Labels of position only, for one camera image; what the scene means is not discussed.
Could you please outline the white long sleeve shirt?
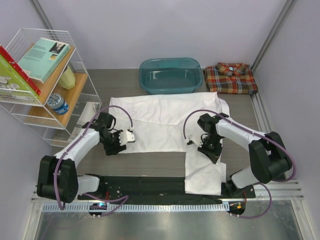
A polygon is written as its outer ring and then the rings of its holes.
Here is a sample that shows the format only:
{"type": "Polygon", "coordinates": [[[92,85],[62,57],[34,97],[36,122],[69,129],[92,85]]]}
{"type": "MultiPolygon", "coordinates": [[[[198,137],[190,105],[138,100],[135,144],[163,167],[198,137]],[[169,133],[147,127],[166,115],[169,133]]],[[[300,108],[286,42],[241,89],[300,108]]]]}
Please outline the white long sleeve shirt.
{"type": "Polygon", "coordinates": [[[127,130],[133,124],[135,143],[124,153],[184,152],[187,194],[219,196],[226,180],[226,164],[212,161],[198,152],[195,144],[187,145],[184,137],[200,139],[204,133],[197,121],[199,110],[230,113],[225,100],[215,92],[112,97],[109,113],[116,118],[116,128],[127,130]]]}

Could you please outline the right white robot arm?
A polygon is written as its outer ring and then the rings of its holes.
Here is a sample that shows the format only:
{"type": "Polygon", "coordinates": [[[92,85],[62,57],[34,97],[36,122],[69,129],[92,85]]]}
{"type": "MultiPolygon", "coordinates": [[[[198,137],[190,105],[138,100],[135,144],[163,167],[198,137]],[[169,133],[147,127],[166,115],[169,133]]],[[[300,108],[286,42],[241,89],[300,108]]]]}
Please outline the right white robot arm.
{"type": "Polygon", "coordinates": [[[236,198],[246,187],[279,181],[284,173],[293,168],[293,161],[282,138],[274,131],[263,133],[243,126],[224,113],[210,116],[205,113],[197,121],[206,136],[198,151],[216,164],[222,153],[222,140],[228,138],[249,153],[250,165],[232,174],[222,192],[236,198]]]}

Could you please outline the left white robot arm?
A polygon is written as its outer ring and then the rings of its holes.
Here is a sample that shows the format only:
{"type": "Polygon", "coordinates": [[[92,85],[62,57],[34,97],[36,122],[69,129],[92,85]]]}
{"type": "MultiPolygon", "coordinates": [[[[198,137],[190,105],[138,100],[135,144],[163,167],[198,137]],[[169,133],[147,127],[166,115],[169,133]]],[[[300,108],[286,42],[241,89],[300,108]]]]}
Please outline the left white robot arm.
{"type": "Polygon", "coordinates": [[[107,156],[127,149],[127,131],[112,131],[115,117],[101,113],[98,119],[87,122],[78,136],[53,156],[45,155],[39,165],[36,193],[41,198],[71,203],[77,196],[89,193],[100,200],[107,192],[101,177],[94,174],[78,175],[77,167],[87,153],[102,144],[107,156]]]}

